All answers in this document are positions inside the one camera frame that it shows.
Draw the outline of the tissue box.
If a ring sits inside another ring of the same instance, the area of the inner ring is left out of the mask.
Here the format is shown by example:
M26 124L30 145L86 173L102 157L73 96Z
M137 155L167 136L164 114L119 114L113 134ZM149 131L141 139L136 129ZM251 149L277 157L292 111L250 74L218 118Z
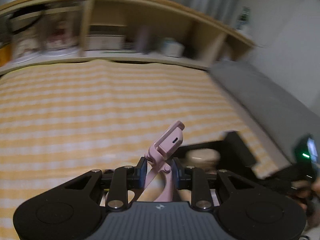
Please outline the tissue box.
M165 38L162 41L160 51L167 57L182 57L184 45L180 44L173 38Z

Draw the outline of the green glass bottle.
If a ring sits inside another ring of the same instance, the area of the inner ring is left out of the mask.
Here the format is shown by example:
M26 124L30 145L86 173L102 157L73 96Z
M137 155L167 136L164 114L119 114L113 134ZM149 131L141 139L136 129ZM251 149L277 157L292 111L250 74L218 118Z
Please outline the green glass bottle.
M249 24L249 15L250 15L250 8L249 7L243 7L241 14L239 15L235 28L237 30L243 30L245 26L248 26Z

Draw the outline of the yellow white checkered cloth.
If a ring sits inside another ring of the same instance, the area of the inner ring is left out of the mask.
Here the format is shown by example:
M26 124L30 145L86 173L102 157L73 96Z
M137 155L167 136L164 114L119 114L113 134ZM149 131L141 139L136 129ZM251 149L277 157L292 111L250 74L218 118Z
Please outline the yellow white checkered cloth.
M176 120L184 144L238 131L265 177L280 163L210 76L166 64L52 64L1 77L1 239L25 200L91 169L133 165Z

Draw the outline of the purple bottle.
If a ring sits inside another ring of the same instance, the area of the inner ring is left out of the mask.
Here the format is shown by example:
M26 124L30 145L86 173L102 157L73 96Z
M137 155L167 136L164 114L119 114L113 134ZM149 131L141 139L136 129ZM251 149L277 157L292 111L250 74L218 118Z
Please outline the purple bottle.
M139 28L137 37L136 37L136 45L135 50L139 53L146 53L149 45L149 37L150 37L150 28L147 25L143 25Z

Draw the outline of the beige earbud case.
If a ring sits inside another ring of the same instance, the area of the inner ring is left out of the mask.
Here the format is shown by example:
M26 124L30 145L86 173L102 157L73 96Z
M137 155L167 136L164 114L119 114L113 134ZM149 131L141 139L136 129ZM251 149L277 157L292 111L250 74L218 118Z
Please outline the beige earbud case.
M186 153L185 161L187 165L196 167L211 167L217 164L220 160L220 154L216 150L203 148L191 150Z

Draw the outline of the black open box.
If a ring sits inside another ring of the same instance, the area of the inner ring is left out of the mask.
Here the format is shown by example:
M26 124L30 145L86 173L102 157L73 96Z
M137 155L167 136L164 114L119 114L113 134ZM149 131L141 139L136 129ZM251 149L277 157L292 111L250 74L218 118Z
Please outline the black open box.
M182 163L187 165L185 161L186 153L191 150L203 148L216 150L220 154L219 162L210 168L213 168L216 171L223 169L228 170L249 180L257 180L257 176L252 170L255 164L257 164L257 160L238 132L227 132L225 137L218 141L208 141L199 144L181 146L173 156L180 159Z

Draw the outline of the white drawer box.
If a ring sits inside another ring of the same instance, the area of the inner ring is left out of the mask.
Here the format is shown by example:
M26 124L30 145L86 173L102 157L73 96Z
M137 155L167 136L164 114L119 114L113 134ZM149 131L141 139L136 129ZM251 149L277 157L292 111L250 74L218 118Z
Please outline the white drawer box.
M125 28L118 25L91 25L86 37L87 50L122 50Z

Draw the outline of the pink eyelash curler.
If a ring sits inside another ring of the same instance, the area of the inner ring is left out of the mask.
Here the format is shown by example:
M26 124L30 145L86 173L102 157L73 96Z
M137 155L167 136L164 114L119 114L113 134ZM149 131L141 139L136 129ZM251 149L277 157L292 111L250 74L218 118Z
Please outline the pink eyelash curler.
M165 185L163 191L155 201L172 201L174 195L173 172L171 166L167 163L167 160L181 146L183 142L184 128L185 125L181 121L177 120L149 147L148 152L144 155L144 158L148 163L144 188L141 190L130 190L134 193L134 197L129 202L130 204L140 198L145 189L158 174L162 174L164 176Z

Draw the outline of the black device with green light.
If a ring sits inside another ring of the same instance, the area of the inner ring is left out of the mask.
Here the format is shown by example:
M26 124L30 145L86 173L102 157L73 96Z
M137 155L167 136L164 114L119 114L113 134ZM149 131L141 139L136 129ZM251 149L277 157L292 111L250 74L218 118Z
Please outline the black device with green light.
M306 215L316 212L315 200L319 196L312 189L319 168L316 143L311 134L301 137L293 147L295 163L259 180L259 184L279 194L285 194L306 206Z

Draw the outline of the grey pillow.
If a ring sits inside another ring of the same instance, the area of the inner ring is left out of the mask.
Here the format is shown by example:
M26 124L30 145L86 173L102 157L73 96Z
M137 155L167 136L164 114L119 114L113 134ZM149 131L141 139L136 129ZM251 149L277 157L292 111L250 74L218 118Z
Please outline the grey pillow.
M245 107L288 161L295 161L293 148L305 135L312 135L319 149L319 116L254 66L220 61L209 74Z

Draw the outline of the wooden shelf unit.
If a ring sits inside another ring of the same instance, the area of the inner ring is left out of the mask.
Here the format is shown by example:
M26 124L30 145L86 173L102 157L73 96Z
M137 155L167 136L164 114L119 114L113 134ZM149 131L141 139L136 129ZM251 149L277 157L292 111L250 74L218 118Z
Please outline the wooden shelf unit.
M238 60L254 42L231 27L169 0L15 0L1 6L1 19L21 30L19 55L1 67L6 74L20 68L53 63L106 59L116 62L174 64L207 69L223 46ZM122 50L87 50L91 25L125 26ZM141 26L150 28L146 53L135 50ZM163 39L184 45L182 57L164 56Z

